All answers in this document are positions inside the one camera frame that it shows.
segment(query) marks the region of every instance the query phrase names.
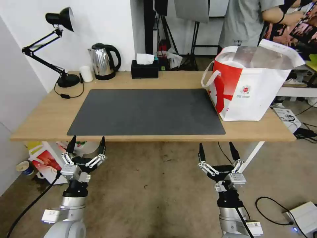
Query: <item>stainless steel kettle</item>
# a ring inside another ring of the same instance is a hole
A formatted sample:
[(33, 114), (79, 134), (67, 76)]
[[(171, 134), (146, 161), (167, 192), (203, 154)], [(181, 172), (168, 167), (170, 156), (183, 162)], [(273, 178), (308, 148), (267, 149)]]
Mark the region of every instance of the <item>stainless steel kettle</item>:
[[(91, 49), (88, 49), (88, 51), (96, 79), (108, 80), (116, 75), (116, 71), (118, 71), (121, 66), (121, 56), (114, 46), (97, 43), (94, 44)], [(114, 65), (110, 53), (111, 51), (113, 51), (118, 58), (117, 66)]]

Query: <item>shoe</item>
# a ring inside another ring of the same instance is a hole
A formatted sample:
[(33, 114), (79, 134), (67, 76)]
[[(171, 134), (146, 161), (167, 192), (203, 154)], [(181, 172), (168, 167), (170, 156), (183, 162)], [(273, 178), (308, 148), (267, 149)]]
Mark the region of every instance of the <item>shoe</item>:
[(291, 78), (283, 83), (283, 87), (306, 88), (307, 84)]
[(308, 98), (307, 103), (313, 107), (317, 107), (317, 98)]

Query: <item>desk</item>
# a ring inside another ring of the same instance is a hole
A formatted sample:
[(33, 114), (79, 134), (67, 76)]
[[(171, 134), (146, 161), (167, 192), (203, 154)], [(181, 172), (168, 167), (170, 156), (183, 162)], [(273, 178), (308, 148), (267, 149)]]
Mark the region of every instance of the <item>desk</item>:
[[(26, 121), (11, 136), (12, 141), (69, 141), (67, 131), (90, 89), (188, 89), (201, 88), (202, 72), (179, 71), (160, 72), (159, 79), (131, 79), (130, 72), (118, 72), (108, 81), (94, 80), (85, 83), (83, 95), (73, 99), (63, 99), (51, 91), (29, 115)], [(72, 88), (57, 88), (59, 93), (78, 95), (82, 85)], [(294, 141), (295, 137), (283, 122), (271, 111), (262, 120), (221, 121), (225, 135), (187, 136), (105, 136), (106, 141), (252, 141), (245, 159), (247, 164), (253, 159), (265, 141)], [(100, 136), (78, 136), (78, 141), (100, 141)]]

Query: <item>desk lamp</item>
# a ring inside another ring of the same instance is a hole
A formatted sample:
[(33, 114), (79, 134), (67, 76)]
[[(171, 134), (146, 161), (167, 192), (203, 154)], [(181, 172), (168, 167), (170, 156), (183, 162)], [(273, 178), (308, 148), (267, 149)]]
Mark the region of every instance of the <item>desk lamp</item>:
[[(70, 7), (67, 7), (65, 9), (63, 9), (59, 14), (47, 13), (45, 15), (45, 19), (49, 24), (53, 25), (55, 30), (53, 32), (51, 32), (50, 34), (44, 36), (43, 38), (39, 39), (38, 41), (34, 42), (33, 44), (31, 44), (27, 47), (24, 47), (22, 49), (22, 53), (27, 55), (27, 56), (30, 56), (31, 58), (35, 59), (36, 61), (44, 64), (45, 66), (51, 68), (52, 70), (58, 72), (59, 78), (58, 78), (57, 84), (60, 87), (68, 88), (68, 87), (74, 86), (77, 83), (79, 83), (79, 81), (80, 81), (80, 79), (77, 75), (68, 74), (65, 72), (65, 69), (58, 67), (58, 66), (55, 66), (53, 64), (50, 64), (50, 63), (46, 62), (45, 60), (34, 55), (34, 53), (36, 51), (40, 50), (41, 48), (45, 47), (46, 45), (48, 45), (48, 44), (52, 43), (53, 41), (62, 37), (63, 30), (59, 28), (60, 25), (62, 25), (63, 27), (65, 27), (66, 29), (68, 29), (70, 31), (74, 31), (73, 30), (74, 16), (73, 16), (72, 9)], [(54, 39), (52, 39), (44, 44), (39, 44), (41, 41), (43, 41), (44, 39), (46, 39), (54, 34), (57, 35)]]

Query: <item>table leg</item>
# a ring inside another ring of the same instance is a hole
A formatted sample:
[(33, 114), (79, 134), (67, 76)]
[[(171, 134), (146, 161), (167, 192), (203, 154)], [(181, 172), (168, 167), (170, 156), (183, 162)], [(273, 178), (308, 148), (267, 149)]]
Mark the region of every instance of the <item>table leg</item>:
[(248, 164), (251, 162), (251, 160), (254, 158), (254, 156), (257, 154), (257, 152), (260, 150), (263, 144), (264, 144), (264, 141), (259, 141), (259, 142), (252, 142), (249, 145), (244, 156), (241, 158), (241, 160), (244, 160), (245, 163), (238, 170), (239, 173), (242, 173), (245, 170), (245, 168), (248, 166)]

